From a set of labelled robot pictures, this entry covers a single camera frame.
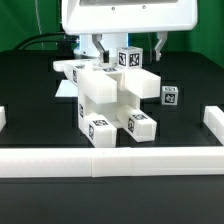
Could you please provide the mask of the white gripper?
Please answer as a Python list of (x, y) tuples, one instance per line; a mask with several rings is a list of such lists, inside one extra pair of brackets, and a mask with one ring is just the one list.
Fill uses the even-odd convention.
[(167, 32), (192, 30), (197, 9), (197, 0), (62, 0), (61, 16), (67, 34), (93, 34), (103, 63), (109, 62), (109, 51), (101, 34), (158, 32), (153, 60), (159, 61)]

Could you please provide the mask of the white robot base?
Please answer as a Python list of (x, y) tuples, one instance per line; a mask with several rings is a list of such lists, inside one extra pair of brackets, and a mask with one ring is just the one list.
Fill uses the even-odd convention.
[[(97, 58), (100, 60), (100, 53), (92, 42), (93, 34), (85, 34), (79, 36), (78, 46), (74, 49), (76, 55), (81, 55), (87, 58)], [(117, 62), (117, 50), (128, 46), (128, 34), (101, 34), (101, 44), (105, 50), (109, 51), (109, 62)]]

